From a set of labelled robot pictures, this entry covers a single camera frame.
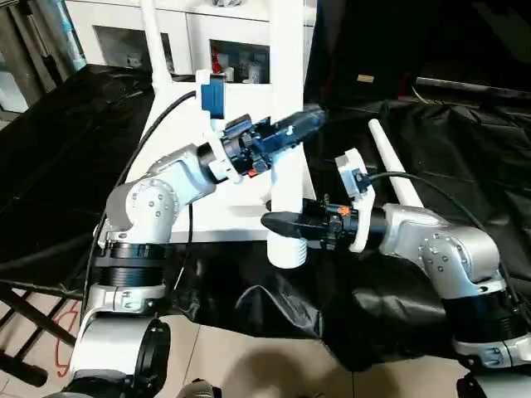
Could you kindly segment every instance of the robotic arm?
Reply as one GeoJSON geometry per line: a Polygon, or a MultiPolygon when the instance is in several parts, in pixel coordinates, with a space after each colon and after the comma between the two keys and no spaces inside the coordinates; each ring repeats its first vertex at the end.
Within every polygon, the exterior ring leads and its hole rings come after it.
{"type": "Polygon", "coordinates": [[[172,225],[178,213],[216,185],[270,169],[271,157],[299,144],[324,124],[307,107],[276,124],[248,115],[226,126],[218,141],[188,145],[159,159],[140,179],[111,192],[110,228],[95,267],[85,316],[71,358],[71,382],[61,394],[154,396],[166,379],[168,325],[157,318],[165,292],[172,225]]]}
{"type": "Polygon", "coordinates": [[[352,206],[306,202],[303,214],[267,213],[278,234],[360,252],[366,245],[407,259],[430,278],[445,308],[460,363],[471,370],[457,383],[462,398],[529,396],[531,334],[499,272],[499,252],[483,230],[453,226],[422,207],[386,204],[371,212],[372,180],[356,149],[336,158],[352,206]]]}
{"type": "MultiPolygon", "coordinates": [[[[67,388],[56,396],[154,396],[166,379],[168,325],[158,320],[164,298],[166,244],[178,213],[216,185],[270,168],[271,156],[297,145],[323,124],[317,106],[277,124],[228,124],[219,141],[189,145],[159,159],[139,180],[117,187],[106,212],[110,228],[95,267],[67,388]]],[[[430,277],[452,327],[460,362],[461,397],[528,396],[531,334],[514,304],[499,252],[482,230],[453,226],[433,211],[387,204],[373,211],[374,190],[358,151],[336,159],[351,206],[305,201],[302,214],[267,213],[262,224],[287,237],[316,240],[353,252],[367,245],[402,257],[430,277]]]]}

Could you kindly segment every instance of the white stand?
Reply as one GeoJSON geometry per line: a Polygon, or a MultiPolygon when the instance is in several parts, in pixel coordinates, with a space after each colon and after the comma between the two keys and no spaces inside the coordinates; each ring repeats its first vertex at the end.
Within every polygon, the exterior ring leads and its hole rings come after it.
{"type": "MultiPolygon", "coordinates": [[[[149,56],[153,66],[153,88],[155,99],[149,113],[145,130],[153,121],[178,97],[189,91],[196,90],[195,83],[181,83],[168,80],[168,72],[164,60],[160,32],[157,26],[153,0],[140,0],[144,17],[144,28],[148,41],[149,56]]],[[[270,53],[275,54],[274,43],[270,53]]],[[[297,48],[303,50],[302,40],[297,48]]],[[[293,60],[279,59],[282,65],[289,65],[293,60]]],[[[291,90],[294,80],[292,76],[283,90],[291,90]]],[[[302,75],[297,90],[302,98],[302,75]]],[[[227,121],[249,114],[253,122],[271,115],[273,85],[239,85],[225,86],[225,113],[227,121]]],[[[175,109],[157,128],[144,149],[137,157],[128,175],[127,181],[141,177],[148,168],[163,155],[195,143],[200,145],[207,140],[204,133],[210,129],[201,105],[197,99],[185,101],[175,109]]],[[[301,164],[306,176],[303,179],[304,191],[314,198],[313,187],[309,179],[306,162],[301,164]]],[[[194,241],[228,241],[228,240],[266,240],[267,229],[260,223],[266,211],[265,203],[270,199],[271,174],[265,172],[255,178],[244,178],[241,184],[230,182],[220,184],[213,194],[194,203],[193,240],[194,241]]],[[[185,242],[188,238],[188,212],[183,211],[172,228],[172,242],[185,242]]]]}
{"type": "MultiPolygon", "coordinates": [[[[374,142],[388,172],[405,172],[397,153],[393,149],[382,125],[377,119],[368,122],[368,128],[373,134],[374,142]]],[[[404,206],[424,207],[412,182],[406,178],[391,177],[391,184],[397,194],[398,202],[404,206]]]]}
{"type": "MultiPolygon", "coordinates": [[[[302,0],[270,1],[272,123],[303,108],[303,6],[302,0]]],[[[275,156],[271,170],[272,211],[302,212],[303,165],[306,164],[302,144],[275,156]]],[[[306,261],[306,240],[286,238],[270,231],[267,257],[277,267],[298,267],[306,261]]]]}

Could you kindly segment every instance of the tile floor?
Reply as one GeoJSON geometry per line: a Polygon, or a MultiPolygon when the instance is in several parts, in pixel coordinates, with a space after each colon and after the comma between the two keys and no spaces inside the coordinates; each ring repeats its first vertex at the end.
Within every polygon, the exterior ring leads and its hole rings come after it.
{"type": "MultiPolygon", "coordinates": [[[[49,311],[57,298],[33,294],[29,301],[49,311]]],[[[79,303],[71,301],[56,317],[73,333],[79,324],[78,308],[79,303]]],[[[0,303],[0,317],[6,311],[0,303]]],[[[199,327],[182,316],[164,321],[172,331],[172,347],[168,379],[158,394],[163,398],[177,396],[183,383],[198,377],[220,386],[226,398],[298,398],[319,393],[328,398],[455,398],[455,382],[465,374],[456,362],[423,357],[351,375],[319,342],[253,338],[199,327]]],[[[12,355],[34,328],[24,317],[15,316],[0,331],[0,349],[12,355]]],[[[46,369],[48,382],[36,388],[0,372],[0,398],[37,398],[60,390],[66,383],[70,354],[71,348],[44,333],[25,361],[46,369]]]]}

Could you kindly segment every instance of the black chair leg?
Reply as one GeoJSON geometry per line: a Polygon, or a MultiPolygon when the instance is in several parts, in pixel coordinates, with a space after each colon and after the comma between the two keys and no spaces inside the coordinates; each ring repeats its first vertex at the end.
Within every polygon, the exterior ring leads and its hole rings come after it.
{"type": "Polygon", "coordinates": [[[0,352],[0,370],[35,387],[44,386],[48,378],[48,373],[44,369],[11,358],[3,352],[0,352]]]}
{"type": "MultiPolygon", "coordinates": [[[[63,308],[68,301],[67,298],[61,298],[57,304],[54,306],[54,308],[51,309],[51,311],[48,313],[48,318],[53,319],[56,317],[56,315],[61,311],[61,308],[63,308]]],[[[18,350],[17,355],[14,357],[15,359],[18,359],[20,361],[23,361],[26,357],[26,354],[32,349],[33,344],[39,339],[39,337],[42,335],[43,330],[39,327],[35,329],[35,332],[32,333],[30,338],[27,339],[27,341],[24,343],[24,345],[21,347],[20,350],[18,350]]]]}
{"type": "MultiPolygon", "coordinates": [[[[30,297],[31,295],[32,295],[32,292],[26,291],[26,292],[24,292],[24,294],[21,297],[23,299],[27,300],[27,298],[30,297]]],[[[0,319],[0,330],[2,330],[4,325],[9,322],[9,320],[12,318],[12,316],[15,313],[16,312],[15,312],[15,310],[13,308],[10,308],[9,311],[7,311],[7,313],[2,317],[2,319],[0,319]]]]}
{"type": "Polygon", "coordinates": [[[35,323],[38,328],[42,328],[51,335],[59,338],[65,344],[68,344],[71,347],[76,344],[76,338],[74,336],[69,334],[65,329],[53,322],[44,313],[33,307],[11,289],[0,289],[0,301],[3,301],[9,307],[28,318],[35,323]]]}

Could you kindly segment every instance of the black tablecloth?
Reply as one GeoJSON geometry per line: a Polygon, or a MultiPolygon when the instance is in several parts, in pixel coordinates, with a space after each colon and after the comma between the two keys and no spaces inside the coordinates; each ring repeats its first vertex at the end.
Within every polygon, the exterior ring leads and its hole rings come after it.
{"type": "MultiPolygon", "coordinates": [[[[88,66],[0,133],[0,261],[26,260],[0,279],[58,284],[65,274],[58,269],[80,263],[152,100],[149,75],[88,66]]],[[[531,294],[531,119],[400,102],[331,109],[321,134],[305,145],[319,196],[348,204],[333,163],[347,149],[358,148],[371,170],[383,170],[367,127],[373,117],[408,172],[436,182],[487,225],[519,290],[531,294]]],[[[468,223],[444,198],[414,184],[426,207],[468,223]]],[[[377,203],[387,201],[396,198],[381,182],[377,203]]],[[[170,285],[184,246],[176,249],[170,285]]],[[[427,277],[375,252],[309,250],[306,264],[282,270],[267,261],[265,242],[194,244],[171,300],[172,312],[196,323],[252,336],[320,338],[350,370],[426,353],[451,357],[451,334],[427,277]]]]}

